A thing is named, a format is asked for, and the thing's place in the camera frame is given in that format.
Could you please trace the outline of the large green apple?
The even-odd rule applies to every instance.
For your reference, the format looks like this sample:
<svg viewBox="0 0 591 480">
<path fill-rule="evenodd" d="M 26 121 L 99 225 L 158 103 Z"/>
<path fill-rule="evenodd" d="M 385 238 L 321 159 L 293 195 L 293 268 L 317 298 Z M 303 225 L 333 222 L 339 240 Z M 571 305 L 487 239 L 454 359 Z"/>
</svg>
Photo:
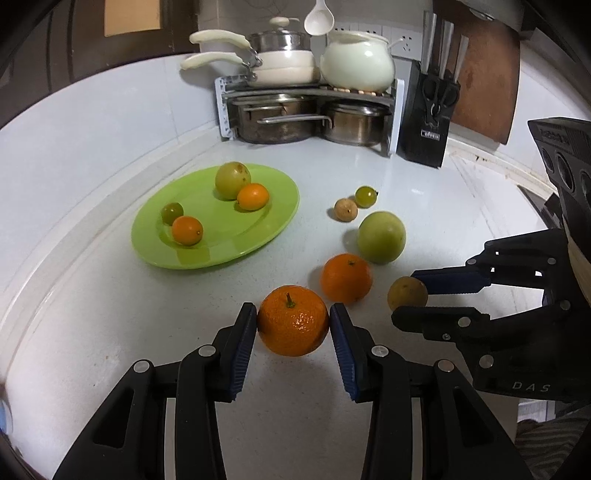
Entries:
<svg viewBox="0 0 591 480">
<path fill-rule="evenodd" d="M 397 260 L 406 246 L 406 228 L 388 211 L 377 211 L 363 219 L 358 230 L 358 248 L 364 259 L 375 264 Z"/>
</svg>

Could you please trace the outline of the small green grape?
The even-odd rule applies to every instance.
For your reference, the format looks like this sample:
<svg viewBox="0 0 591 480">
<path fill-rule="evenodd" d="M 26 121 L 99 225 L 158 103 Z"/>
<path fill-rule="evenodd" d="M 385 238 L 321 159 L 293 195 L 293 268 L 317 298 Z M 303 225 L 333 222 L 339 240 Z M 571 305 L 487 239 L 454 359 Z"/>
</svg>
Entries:
<svg viewBox="0 0 591 480">
<path fill-rule="evenodd" d="M 371 186 L 360 186 L 356 189 L 355 201 L 360 208 L 367 209 L 374 206 L 378 200 L 379 192 Z"/>
</svg>

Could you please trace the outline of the small brown longan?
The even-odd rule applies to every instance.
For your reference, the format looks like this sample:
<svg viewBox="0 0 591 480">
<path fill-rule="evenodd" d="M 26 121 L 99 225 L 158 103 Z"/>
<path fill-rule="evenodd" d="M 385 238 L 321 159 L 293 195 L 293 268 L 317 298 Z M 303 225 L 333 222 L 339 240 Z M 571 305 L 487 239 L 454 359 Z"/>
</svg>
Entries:
<svg viewBox="0 0 591 480">
<path fill-rule="evenodd" d="M 342 198 L 335 202 L 335 218 L 342 222 L 352 222 L 358 216 L 356 202 L 349 198 Z"/>
</svg>

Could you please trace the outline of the large orange tangerine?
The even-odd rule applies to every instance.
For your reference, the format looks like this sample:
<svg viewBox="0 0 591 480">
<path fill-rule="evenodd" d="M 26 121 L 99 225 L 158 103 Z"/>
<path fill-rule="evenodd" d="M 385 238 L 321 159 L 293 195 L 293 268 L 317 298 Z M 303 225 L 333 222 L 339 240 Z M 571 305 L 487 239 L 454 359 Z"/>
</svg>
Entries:
<svg viewBox="0 0 591 480">
<path fill-rule="evenodd" d="M 301 357 L 324 342 L 329 331 L 328 309 L 314 291 L 284 285 L 270 292 L 260 304 L 257 330 L 271 352 Z"/>
</svg>

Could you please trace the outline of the small green lime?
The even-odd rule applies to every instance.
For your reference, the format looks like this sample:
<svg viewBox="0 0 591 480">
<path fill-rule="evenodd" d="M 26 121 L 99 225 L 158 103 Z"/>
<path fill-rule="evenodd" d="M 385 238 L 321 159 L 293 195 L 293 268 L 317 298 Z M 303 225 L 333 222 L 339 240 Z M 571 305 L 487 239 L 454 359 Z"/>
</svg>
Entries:
<svg viewBox="0 0 591 480">
<path fill-rule="evenodd" d="M 160 210 L 160 217 L 165 225 L 171 226 L 173 222 L 184 215 L 184 210 L 181 204 L 177 202 L 166 204 Z"/>
</svg>

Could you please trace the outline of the yellow-green apple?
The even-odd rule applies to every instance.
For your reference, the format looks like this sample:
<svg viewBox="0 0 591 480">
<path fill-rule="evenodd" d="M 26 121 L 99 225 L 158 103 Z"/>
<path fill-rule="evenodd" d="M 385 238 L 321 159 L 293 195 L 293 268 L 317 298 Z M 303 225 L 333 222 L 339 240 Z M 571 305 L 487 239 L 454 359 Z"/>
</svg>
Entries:
<svg viewBox="0 0 591 480">
<path fill-rule="evenodd" d="M 241 162 L 228 162 L 217 169 L 214 184 L 222 200 L 235 200 L 244 186 L 252 183 L 249 168 Z"/>
</svg>

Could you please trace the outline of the brown wooden cutting board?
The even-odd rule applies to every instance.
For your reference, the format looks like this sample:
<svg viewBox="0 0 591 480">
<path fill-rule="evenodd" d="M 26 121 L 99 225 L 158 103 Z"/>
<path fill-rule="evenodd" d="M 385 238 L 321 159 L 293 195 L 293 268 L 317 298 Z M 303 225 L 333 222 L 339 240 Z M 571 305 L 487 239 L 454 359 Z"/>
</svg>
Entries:
<svg viewBox="0 0 591 480">
<path fill-rule="evenodd" d="M 518 33 L 479 1 L 435 1 L 433 7 L 440 19 L 455 24 L 449 69 L 455 67 L 460 39 L 469 39 L 452 122 L 499 144 L 507 143 L 520 78 Z"/>
</svg>

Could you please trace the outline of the black knife block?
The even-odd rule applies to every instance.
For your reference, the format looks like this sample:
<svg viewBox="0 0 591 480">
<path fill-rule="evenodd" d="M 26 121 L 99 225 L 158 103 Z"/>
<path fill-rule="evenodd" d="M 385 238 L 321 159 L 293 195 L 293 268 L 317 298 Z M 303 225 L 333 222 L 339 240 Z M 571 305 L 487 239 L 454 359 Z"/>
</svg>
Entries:
<svg viewBox="0 0 591 480">
<path fill-rule="evenodd" d="M 460 91 L 449 71 L 440 79 L 437 74 L 423 73 L 418 61 L 412 63 L 397 149 L 402 158 L 432 168 L 443 165 Z"/>
</svg>

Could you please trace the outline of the small orange kumquat left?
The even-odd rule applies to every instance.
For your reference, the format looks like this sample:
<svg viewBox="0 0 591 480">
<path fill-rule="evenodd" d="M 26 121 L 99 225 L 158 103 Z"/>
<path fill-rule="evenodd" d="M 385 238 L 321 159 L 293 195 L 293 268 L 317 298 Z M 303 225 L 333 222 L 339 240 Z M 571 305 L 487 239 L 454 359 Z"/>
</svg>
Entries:
<svg viewBox="0 0 591 480">
<path fill-rule="evenodd" d="M 173 221 L 171 235 L 176 243 L 192 246 L 199 243 L 204 237 L 204 228 L 197 218 L 183 215 Z"/>
</svg>

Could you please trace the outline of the small orange kumquat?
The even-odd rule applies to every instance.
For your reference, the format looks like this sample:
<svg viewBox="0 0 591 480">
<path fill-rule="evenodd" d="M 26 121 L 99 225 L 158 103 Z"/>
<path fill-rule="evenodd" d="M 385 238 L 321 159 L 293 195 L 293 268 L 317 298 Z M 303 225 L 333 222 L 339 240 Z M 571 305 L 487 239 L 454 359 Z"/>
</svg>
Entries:
<svg viewBox="0 0 591 480">
<path fill-rule="evenodd" d="M 171 235 L 176 243 L 192 246 L 199 243 L 204 237 L 204 228 L 197 218 L 183 215 L 173 221 Z"/>
<path fill-rule="evenodd" d="M 262 209 L 270 201 L 270 192 L 259 183 L 245 185 L 236 196 L 238 207 L 245 211 Z"/>
</svg>

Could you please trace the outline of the steel pot under rack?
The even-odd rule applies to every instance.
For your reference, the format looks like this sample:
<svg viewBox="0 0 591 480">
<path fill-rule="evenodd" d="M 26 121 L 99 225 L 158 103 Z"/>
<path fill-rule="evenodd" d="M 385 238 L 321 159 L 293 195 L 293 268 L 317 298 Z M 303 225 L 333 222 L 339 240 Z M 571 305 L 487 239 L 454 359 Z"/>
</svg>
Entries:
<svg viewBox="0 0 591 480">
<path fill-rule="evenodd" d="M 384 137 L 390 110 L 379 104 L 339 102 L 325 103 L 322 113 L 329 123 L 322 127 L 322 137 L 345 145 L 373 147 Z"/>
</svg>

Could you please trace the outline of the small orange kumquat right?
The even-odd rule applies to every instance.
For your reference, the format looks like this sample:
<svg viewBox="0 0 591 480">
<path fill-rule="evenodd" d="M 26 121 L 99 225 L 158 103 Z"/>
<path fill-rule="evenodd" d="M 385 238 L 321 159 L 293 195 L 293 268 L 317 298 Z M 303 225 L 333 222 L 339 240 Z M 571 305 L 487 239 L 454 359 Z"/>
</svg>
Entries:
<svg viewBox="0 0 591 480">
<path fill-rule="evenodd" d="M 270 192 L 259 183 L 245 185 L 236 196 L 238 207 L 245 211 L 262 209 L 270 201 Z"/>
</svg>

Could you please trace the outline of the green plastic plate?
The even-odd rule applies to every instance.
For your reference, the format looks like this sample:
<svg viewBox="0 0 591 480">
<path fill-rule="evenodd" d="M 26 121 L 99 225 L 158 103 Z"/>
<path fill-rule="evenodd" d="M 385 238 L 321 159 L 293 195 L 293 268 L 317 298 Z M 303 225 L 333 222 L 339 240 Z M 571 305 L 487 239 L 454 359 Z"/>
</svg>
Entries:
<svg viewBox="0 0 591 480">
<path fill-rule="evenodd" d="M 269 166 L 249 164 L 252 180 L 270 192 L 270 202 L 254 212 L 239 210 L 222 200 L 214 188 L 217 168 L 208 167 L 169 182 L 139 209 L 131 227 L 131 244 L 146 263 L 165 269 L 194 270 L 231 262 L 283 232 L 297 213 L 300 194 L 287 174 Z M 161 209 L 178 203 L 183 213 L 204 225 L 204 238 L 195 245 L 174 241 Z"/>
</svg>

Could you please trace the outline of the white ceramic pot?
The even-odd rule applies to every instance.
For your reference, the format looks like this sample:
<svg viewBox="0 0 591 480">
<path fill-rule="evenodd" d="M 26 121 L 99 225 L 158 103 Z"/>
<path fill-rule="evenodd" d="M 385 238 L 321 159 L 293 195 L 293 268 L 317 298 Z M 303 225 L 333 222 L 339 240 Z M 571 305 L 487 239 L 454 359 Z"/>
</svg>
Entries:
<svg viewBox="0 0 591 480">
<path fill-rule="evenodd" d="M 322 77 L 332 87 L 383 93 L 391 87 L 396 67 L 389 41 L 369 32 L 332 30 L 320 59 Z"/>
</svg>

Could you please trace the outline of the steel pan under rack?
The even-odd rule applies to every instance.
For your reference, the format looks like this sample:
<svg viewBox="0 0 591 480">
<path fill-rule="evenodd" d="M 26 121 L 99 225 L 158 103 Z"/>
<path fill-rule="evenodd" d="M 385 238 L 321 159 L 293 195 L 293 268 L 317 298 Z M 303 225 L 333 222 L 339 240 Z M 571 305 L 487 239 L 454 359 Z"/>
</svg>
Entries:
<svg viewBox="0 0 591 480">
<path fill-rule="evenodd" d="M 286 144 L 305 140 L 322 130 L 329 117 L 318 112 L 315 97 L 273 94 L 238 97 L 235 110 L 238 137 L 252 144 Z"/>
</svg>

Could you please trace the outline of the white hanging ladle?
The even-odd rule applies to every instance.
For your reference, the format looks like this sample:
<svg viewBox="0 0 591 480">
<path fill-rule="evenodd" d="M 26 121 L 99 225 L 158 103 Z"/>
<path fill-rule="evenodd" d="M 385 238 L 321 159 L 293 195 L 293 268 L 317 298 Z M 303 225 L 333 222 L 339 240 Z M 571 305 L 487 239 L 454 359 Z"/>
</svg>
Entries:
<svg viewBox="0 0 591 480">
<path fill-rule="evenodd" d="M 304 31 L 311 36 L 327 35 L 335 27 L 335 15 L 325 0 L 317 0 L 304 18 Z"/>
</svg>

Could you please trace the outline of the white metal pot rack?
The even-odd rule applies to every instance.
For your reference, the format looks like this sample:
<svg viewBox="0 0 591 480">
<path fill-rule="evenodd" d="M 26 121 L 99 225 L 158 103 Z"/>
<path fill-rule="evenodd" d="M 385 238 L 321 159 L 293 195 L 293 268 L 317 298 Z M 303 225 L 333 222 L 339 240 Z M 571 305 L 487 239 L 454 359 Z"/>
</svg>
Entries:
<svg viewBox="0 0 591 480">
<path fill-rule="evenodd" d="M 214 82 L 219 130 L 225 139 L 252 144 L 287 144 L 321 136 L 345 145 L 380 145 L 397 152 L 405 83 L 394 82 L 392 95 L 329 85 L 252 88 L 246 76 Z"/>
</svg>

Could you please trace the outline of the steel pot with lid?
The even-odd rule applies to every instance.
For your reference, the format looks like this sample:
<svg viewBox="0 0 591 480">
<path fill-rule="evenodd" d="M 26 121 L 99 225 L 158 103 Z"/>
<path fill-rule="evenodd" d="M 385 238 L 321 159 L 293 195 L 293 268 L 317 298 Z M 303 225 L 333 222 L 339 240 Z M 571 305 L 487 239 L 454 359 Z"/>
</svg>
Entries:
<svg viewBox="0 0 591 480">
<path fill-rule="evenodd" d="M 299 18 L 276 16 L 270 19 L 269 25 L 269 29 L 247 36 L 253 51 L 266 53 L 311 50 L 311 37 L 301 29 Z"/>
</svg>

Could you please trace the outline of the white wall power sockets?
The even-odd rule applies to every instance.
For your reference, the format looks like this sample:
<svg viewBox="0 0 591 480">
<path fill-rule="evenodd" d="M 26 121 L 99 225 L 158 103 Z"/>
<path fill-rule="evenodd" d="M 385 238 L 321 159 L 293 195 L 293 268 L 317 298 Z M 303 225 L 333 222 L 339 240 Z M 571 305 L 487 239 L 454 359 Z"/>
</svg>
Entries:
<svg viewBox="0 0 591 480">
<path fill-rule="evenodd" d="M 362 31 L 383 36 L 389 41 L 394 57 L 419 60 L 422 53 L 422 29 L 420 27 L 386 23 L 335 22 L 338 31 Z"/>
</svg>

